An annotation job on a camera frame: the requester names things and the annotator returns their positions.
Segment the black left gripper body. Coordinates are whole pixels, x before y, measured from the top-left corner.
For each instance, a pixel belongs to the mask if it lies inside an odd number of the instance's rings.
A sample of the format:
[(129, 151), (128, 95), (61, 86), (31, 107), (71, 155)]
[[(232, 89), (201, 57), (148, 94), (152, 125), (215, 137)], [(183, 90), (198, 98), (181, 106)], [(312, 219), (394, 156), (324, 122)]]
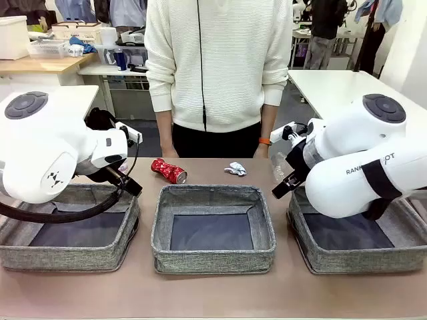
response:
[(108, 165), (106, 167), (97, 168), (92, 163), (78, 163), (75, 169), (75, 175), (86, 176), (96, 183), (117, 183), (117, 177), (109, 171), (109, 168), (115, 169), (115, 166)]

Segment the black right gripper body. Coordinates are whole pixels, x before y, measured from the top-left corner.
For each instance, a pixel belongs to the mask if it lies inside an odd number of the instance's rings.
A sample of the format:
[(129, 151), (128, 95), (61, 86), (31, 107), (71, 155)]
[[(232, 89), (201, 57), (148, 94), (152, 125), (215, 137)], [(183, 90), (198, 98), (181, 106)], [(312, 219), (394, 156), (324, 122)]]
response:
[(311, 170), (304, 159), (304, 149), (307, 141), (305, 137), (299, 135), (289, 135), (288, 141), (291, 143), (292, 148), (286, 156), (286, 161), (293, 171), (285, 178), (285, 183), (288, 187), (298, 187), (306, 181), (306, 177)]

